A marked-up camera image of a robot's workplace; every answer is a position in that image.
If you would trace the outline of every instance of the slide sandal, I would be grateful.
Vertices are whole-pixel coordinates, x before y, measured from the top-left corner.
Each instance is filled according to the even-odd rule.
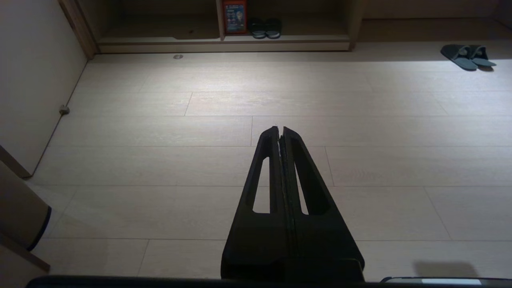
[[[471,48],[465,45],[450,44],[441,49],[441,54],[464,70],[476,71],[478,66],[469,59]]]
[[[256,39],[263,39],[267,36],[265,35],[265,23],[263,20],[258,18],[251,18],[249,19],[248,26],[252,37]]]
[[[267,37],[270,39],[277,39],[281,37],[281,20],[277,18],[270,18],[265,21],[267,30]]]
[[[496,66],[496,63],[492,63],[489,61],[489,57],[487,57],[487,51],[485,46],[481,45],[470,45],[471,53],[470,59],[479,66],[491,67]]]

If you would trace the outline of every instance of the red box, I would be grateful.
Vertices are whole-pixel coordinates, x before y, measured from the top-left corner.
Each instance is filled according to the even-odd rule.
[[[247,33],[247,0],[225,0],[222,6],[226,34]]]

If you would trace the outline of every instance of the dark slipper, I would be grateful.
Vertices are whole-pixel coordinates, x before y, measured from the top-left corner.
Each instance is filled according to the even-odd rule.
[[[281,37],[281,20],[277,18],[270,18],[265,21],[265,29],[267,30],[267,37],[270,39],[277,39]]]
[[[249,26],[249,32],[251,33],[252,37],[256,39],[263,39],[267,35],[265,34],[265,23],[263,20],[258,18],[251,18],[248,22]]]
[[[491,67],[496,66],[495,63],[489,61],[489,57],[487,57],[487,51],[485,46],[481,45],[470,45],[471,53],[470,59],[473,63],[479,66]]]
[[[457,64],[462,69],[470,71],[478,69],[478,66],[469,58],[471,54],[471,48],[469,46],[457,44],[445,45],[441,49],[441,54],[453,61],[453,63]]]

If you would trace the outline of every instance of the slipper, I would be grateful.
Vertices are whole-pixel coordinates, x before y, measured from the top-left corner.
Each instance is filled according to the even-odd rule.
[[[487,57],[487,52],[485,46],[481,45],[470,45],[471,53],[470,59],[479,66],[491,67],[496,66],[496,63],[492,63],[489,61],[489,57]]]
[[[450,44],[441,49],[441,54],[465,70],[476,71],[478,66],[469,59],[471,48],[465,45]]]
[[[263,39],[267,36],[265,35],[265,23],[263,20],[258,18],[251,18],[249,19],[248,26],[252,37],[256,39]]]
[[[267,37],[270,39],[277,39],[281,37],[281,20],[277,18],[270,18],[265,21],[265,29],[267,30]]]

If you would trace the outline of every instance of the light wood laminate floor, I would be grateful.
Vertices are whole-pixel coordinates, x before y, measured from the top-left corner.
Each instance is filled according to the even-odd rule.
[[[482,43],[494,72],[461,70],[444,44],[97,55],[28,181],[54,209],[34,253],[52,274],[220,277],[276,125],[302,135],[367,280],[512,278],[512,42]]]

